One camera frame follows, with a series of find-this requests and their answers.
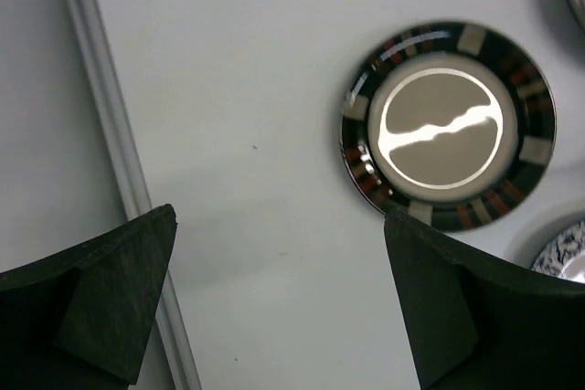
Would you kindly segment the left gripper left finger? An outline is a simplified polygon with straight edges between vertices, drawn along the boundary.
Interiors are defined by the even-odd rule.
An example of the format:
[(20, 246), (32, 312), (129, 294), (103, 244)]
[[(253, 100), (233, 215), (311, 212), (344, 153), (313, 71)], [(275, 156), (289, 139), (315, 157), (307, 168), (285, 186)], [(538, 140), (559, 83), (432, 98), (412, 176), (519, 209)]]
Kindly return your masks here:
[(4, 389), (136, 384), (176, 239), (159, 206), (1, 275)]

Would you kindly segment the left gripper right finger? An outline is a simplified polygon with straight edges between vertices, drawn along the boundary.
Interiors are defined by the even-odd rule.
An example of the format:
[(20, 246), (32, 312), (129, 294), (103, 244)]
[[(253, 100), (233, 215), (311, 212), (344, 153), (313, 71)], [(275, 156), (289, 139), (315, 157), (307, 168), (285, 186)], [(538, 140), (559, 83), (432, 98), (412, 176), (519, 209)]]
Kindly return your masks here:
[(581, 389), (584, 287), (522, 268), (400, 207), (384, 236), (423, 389)]

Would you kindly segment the dark striped rim plate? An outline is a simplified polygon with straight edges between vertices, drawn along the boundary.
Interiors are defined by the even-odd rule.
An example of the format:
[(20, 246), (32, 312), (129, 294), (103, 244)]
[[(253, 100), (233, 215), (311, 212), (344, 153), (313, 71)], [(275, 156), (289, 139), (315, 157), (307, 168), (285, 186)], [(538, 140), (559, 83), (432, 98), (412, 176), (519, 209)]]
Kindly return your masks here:
[(444, 232), (509, 215), (537, 188), (557, 134), (551, 88), (509, 37), (463, 21), (400, 31), (361, 62), (339, 144), (357, 191)]

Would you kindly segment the blue floral white plate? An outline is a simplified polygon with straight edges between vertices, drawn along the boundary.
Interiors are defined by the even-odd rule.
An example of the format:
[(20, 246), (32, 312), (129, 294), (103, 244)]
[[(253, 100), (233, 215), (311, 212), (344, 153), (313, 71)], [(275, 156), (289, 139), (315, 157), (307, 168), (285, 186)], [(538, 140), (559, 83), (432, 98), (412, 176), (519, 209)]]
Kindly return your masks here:
[(535, 272), (555, 278), (584, 283), (584, 220), (554, 236), (532, 262)]

